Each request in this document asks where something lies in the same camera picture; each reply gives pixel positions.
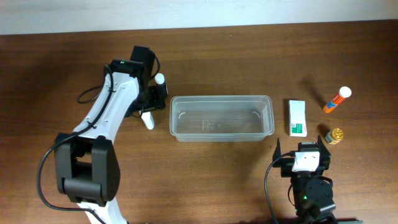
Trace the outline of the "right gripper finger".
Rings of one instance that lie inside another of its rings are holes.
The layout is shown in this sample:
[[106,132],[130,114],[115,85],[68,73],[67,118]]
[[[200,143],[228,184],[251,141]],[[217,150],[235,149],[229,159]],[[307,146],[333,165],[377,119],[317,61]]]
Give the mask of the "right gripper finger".
[[275,162],[281,158],[281,149],[280,149],[280,139],[277,138],[277,144],[275,147],[275,151],[272,156],[272,161]]
[[322,157],[330,157],[331,154],[322,141],[322,137],[318,135],[318,150]]

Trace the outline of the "black bottle white cap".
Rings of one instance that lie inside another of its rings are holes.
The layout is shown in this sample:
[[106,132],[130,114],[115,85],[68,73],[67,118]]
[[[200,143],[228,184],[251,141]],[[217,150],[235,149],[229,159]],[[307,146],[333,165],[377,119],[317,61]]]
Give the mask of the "black bottle white cap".
[[158,73],[158,74],[155,76],[154,79],[155,79],[156,87],[157,87],[157,90],[158,90],[159,94],[160,94],[163,98],[167,98],[168,95],[169,95],[169,93],[168,93],[167,84],[166,84],[164,75],[161,74],[161,73]]

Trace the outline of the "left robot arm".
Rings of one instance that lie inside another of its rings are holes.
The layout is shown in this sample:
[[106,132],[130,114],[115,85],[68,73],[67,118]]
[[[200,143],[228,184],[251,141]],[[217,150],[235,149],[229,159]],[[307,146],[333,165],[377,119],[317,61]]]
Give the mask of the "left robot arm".
[[128,60],[104,66],[104,82],[93,107],[70,134],[55,140],[57,188],[91,223],[126,223],[116,199],[121,172],[114,140],[124,118],[155,126],[152,112],[168,96],[160,62],[148,47],[135,46]]

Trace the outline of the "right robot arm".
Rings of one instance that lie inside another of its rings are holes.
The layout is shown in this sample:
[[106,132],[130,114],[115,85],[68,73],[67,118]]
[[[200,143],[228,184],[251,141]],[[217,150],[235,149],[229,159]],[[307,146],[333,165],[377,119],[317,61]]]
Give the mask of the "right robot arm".
[[299,223],[336,223],[333,211],[333,181],[324,177],[329,169],[331,153],[321,137],[316,142],[300,142],[296,151],[281,152],[277,140],[270,167],[280,169],[280,175],[290,179],[289,202],[295,207]]

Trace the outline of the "clear white tube bottle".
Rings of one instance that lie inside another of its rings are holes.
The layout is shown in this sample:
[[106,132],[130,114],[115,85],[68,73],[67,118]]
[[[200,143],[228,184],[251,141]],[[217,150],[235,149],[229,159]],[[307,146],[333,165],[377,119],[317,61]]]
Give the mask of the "clear white tube bottle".
[[151,112],[142,113],[141,119],[147,129],[152,130],[155,127],[154,119]]

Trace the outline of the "orange vitamin tube white cap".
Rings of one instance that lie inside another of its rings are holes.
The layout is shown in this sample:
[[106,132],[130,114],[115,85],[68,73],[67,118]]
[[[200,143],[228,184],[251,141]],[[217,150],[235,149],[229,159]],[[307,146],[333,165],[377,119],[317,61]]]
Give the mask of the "orange vitamin tube white cap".
[[338,105],[340,105],[345,99],[349,98],[352,91],[349,87],[343,86],[339,89],[339,92],[323,107],[325,113],[332,112]]

